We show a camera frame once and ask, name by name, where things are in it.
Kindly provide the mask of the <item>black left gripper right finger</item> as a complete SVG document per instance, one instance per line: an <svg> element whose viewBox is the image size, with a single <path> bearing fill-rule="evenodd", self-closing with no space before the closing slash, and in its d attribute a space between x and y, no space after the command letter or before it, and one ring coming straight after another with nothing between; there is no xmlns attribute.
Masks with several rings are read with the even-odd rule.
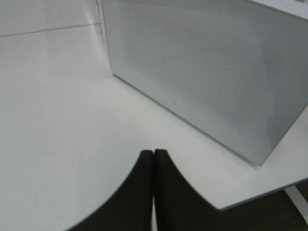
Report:
<svg viewBox="0 0 308 231"><path fill-rule="evenodd" d="M154 203L160 231L306 231L283 191L219 211L182 176L167 150L154 152Z"/></svg>

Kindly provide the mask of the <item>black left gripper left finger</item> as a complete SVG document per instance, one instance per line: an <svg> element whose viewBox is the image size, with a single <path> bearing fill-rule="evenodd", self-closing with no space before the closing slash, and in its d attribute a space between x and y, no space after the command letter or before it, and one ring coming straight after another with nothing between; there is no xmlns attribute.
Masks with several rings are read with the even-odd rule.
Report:
<svg viewBox="0 0 308 231"><path fill-rule="evenodd" d="M150 231L153 211L153 152L143 150L113 195L71 231Z"/></svg>

